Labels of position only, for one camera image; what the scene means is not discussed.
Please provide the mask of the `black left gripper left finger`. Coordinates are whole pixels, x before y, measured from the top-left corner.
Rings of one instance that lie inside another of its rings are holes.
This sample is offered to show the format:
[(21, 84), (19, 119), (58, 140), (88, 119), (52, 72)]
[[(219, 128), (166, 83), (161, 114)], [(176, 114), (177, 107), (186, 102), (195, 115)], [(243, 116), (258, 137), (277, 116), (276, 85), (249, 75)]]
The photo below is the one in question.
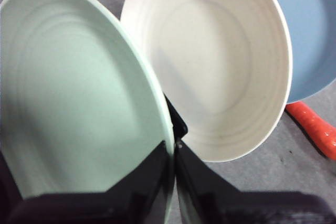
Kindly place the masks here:
[(161, 141), (132, 172), (100, 193), (44, 194), (20, 200), (8, 223), (164, 223), (170, 157)]

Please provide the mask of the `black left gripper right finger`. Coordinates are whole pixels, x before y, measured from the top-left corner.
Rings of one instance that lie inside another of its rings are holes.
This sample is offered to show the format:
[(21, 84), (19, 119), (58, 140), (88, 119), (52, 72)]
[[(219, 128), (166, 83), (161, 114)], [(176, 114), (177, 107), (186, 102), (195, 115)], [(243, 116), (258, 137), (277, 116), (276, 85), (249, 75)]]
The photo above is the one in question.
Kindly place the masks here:
[(320, 197), (295, 191), (240, 191), (211, 170), (181, 140), (175, 143), (183, 223), (335, 223)]

